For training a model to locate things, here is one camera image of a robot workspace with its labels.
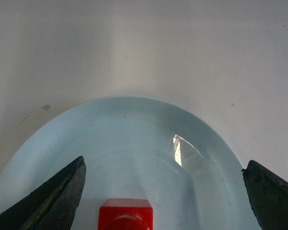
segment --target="red plastic cap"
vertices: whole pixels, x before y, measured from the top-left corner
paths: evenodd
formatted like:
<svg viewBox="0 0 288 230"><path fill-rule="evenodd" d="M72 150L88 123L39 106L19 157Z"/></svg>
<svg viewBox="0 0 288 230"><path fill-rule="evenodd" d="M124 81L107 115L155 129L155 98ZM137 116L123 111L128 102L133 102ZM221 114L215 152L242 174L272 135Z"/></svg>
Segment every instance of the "red plastic cap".
<svg viewBox="0 0 288 230"><path fill-rule="evenodd" d="M109 199L99 209L98 230L153 230L148 200Z"/></svg>

